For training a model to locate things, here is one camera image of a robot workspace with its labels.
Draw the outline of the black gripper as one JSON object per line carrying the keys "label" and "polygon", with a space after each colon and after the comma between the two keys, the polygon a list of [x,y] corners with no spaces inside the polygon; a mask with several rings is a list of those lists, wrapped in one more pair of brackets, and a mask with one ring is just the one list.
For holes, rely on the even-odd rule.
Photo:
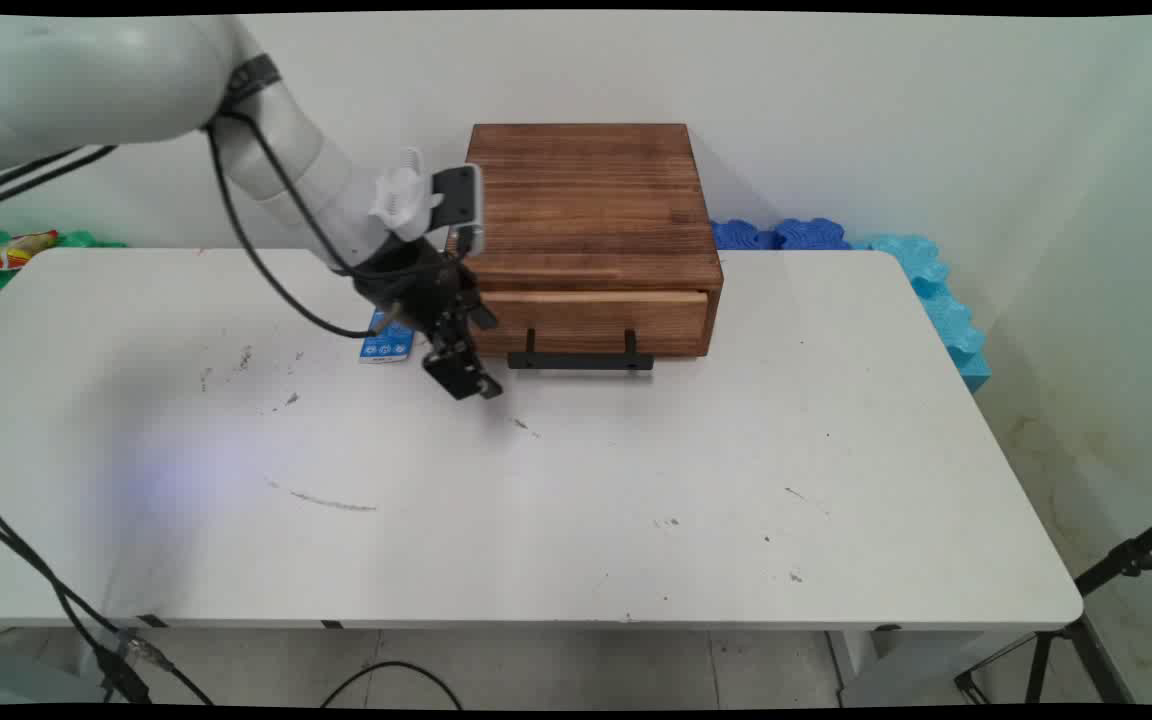
{"label": "black gripper", "polygon": [[365,300],[404,327],[429,336],[422,369],[456,400],[498,397],[503,388],[486,373],[468,325],[498,327],[465,256],[435,250],[429,240],[388,238],[371,258],[353,266]]}

